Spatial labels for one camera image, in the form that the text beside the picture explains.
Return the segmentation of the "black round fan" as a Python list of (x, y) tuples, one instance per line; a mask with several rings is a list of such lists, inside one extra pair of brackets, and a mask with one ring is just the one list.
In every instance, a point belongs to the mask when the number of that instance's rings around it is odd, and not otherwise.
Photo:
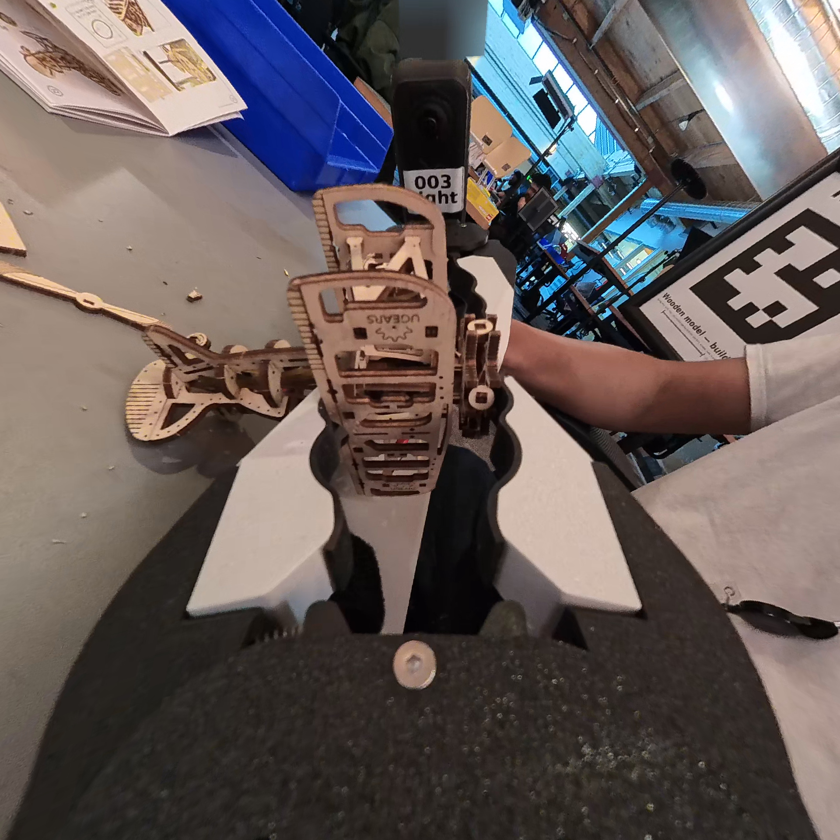
[(706, 184), (697, 170), (687, 161), (679, 157), (675, 158), (670, 162), (669, 171), (678, 191), (681, 190), (694, 201), (702, 201), (707, 197)]

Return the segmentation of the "dark green cloth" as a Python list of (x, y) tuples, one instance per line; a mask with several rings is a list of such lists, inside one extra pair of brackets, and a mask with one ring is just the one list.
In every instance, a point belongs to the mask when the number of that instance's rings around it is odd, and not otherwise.
[(351, 81), (362, 79), (388, 101), (401, 50), (398, 1), (332, 2), (327, 52)]

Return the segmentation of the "person's right forearm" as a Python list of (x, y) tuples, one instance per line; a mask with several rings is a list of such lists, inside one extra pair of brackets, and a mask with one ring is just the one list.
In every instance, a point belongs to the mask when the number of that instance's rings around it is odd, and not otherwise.
[(745, 435), (744, 359), (659, 360), (512, 321), (504, 371), (541, 403), (613, 432)]

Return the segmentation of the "wooden mechanical model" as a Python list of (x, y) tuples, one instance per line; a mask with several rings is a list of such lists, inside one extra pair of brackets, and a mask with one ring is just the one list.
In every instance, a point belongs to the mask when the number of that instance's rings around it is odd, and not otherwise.
[(212, 350), (154, 322), (142, 339), (155, 354), (125, 403), (128, 432), (144, 443), (186, 431), (213, 410), (281, 419), (316, 391), (343, 430), (340, 456), (367, 497), (431, 492), (458, 420), (488, 433), (502, 386), (495, 312), (469, 302), (476, 281), (449, 282), (440, 210), (403, 187), (322, 189), (312, 197), (328, 271), (287, 289), (302, 346)]

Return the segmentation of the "instruction booklet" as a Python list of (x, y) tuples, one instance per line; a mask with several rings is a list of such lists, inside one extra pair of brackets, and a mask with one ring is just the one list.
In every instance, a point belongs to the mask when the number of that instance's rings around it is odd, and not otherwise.
[(159, 1), (2, 1), (1, 65), (50, 113), (154, 136), (247, 109)]

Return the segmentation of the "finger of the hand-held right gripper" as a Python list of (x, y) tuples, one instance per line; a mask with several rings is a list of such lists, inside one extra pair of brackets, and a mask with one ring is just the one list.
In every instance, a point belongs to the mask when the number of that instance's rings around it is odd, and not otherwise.
[(383, 634), (403, 634), (431, 495), (341, 496), (352, 533), (369, 544), (379, 564), (384, 596)]
[(453, 259), (453, 305), (456, 313), (456, 369), (465, 373), (466, 352), (464, 318), (496, 316), (500, 333), (497, 366), (501, 368), (511, 336), (513, 286), (491, 257), (470, 255)]

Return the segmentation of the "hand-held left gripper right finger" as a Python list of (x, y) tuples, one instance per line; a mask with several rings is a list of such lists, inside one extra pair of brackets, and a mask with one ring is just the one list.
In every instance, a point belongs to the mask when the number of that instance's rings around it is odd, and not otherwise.
[(514, 464), (497, 493), (499, 594), (523, 607), (531, 634), (551, 634), (567, 606), (638, 613), (592, 457), (514, 378), (505, 385)]

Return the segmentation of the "black monitor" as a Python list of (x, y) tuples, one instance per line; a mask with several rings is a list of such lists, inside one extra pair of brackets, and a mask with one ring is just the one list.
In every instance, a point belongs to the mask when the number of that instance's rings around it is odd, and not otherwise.
[(541, 76), (532, 77), (529, 85), (537, 88), (532, 94), (532, 99), (549, 126), (555, 129), (562, 121), (567, 119), (568, 109), (565, 107), (563, 92), (558, 88), (553, 73), (548, 71)]

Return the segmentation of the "silver ventilation duct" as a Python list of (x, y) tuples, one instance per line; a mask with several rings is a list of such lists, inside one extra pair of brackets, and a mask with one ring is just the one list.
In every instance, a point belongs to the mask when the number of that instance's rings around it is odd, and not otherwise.
[(759, 202), (746, 203), (699, 203), (669, 200), (653, 211), (654, 216), (672, 219), (686, 219), (690, 222), (711, 223), (726, 227), (737, 223), (761, 205)]

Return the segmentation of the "yellow box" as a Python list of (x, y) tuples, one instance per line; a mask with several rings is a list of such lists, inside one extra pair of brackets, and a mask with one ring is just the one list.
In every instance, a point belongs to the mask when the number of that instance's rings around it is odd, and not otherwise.
[(492, 195), (472, 177), (466, 182), (466, 211), (469, 217), (482, 229), (489, 230), (493, 219), (499, 214)]

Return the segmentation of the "wooden propeller blade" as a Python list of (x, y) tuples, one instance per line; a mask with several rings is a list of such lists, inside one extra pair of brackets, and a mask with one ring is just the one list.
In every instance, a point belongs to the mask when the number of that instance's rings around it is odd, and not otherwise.
[(165, 325), (163, 321), (157, 318), (109, 304), (92, 292), (69, 289), (60, 283), (7, 262), (1, 263), (1, 279), (17, 287), (27, 288), (42, 295), (68, 301), (84, 312), (101, 314), (135, 329), (145, 330), (154, 325)]

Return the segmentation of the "black and white marker sign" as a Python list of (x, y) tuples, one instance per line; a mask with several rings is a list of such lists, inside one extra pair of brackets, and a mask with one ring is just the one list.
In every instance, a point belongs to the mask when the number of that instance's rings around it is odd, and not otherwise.
[(749, 344), (838, 332), (839, 151), (620, 308), (662, 359), (740, 358)]

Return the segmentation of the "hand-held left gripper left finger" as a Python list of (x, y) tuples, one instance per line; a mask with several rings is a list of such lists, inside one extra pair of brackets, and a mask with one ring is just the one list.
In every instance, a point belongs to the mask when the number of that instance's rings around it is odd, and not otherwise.
[(310, 393), (238, 466), (187, 603), (189, 616), (255, 608), (290, 628), (349, 579), (349, 528), (330, 480), (338, 451)]

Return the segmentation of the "person's white shirt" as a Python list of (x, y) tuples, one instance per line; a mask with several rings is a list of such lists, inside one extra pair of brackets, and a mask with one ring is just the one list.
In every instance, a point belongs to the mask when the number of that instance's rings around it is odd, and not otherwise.
[[(839, 338), (746, 349), (751, 434), (634, 492), (703, 580), (838, 620)], [(839, 643), (735, 621), (820, 838), (839, 838)]]

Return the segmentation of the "blue plastic bin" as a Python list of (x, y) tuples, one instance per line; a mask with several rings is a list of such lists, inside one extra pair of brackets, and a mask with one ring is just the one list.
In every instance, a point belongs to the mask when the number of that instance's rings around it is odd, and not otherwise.
[(378, 176), (392, 128), (278, 2), (164, 3), (245, 101), (225, 127), (288, 188)]

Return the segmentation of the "plywood sheet piece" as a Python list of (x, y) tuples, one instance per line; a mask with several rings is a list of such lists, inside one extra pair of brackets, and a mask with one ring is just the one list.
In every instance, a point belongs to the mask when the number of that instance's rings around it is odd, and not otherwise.
[(17, 227), (14, 224), (14, 220), (9, 215), (3, 200), (1, 200), (0, 217), (1, 217), (1, 234), (0, 234), (0, 236), (1, 236), (1, 242), (0, 242), (1, 254), (2, 255), (26, 257), (27, 256), (27, 247), (25, 245), (25, 242), (22, 239), (20, 233), (18, 232)]

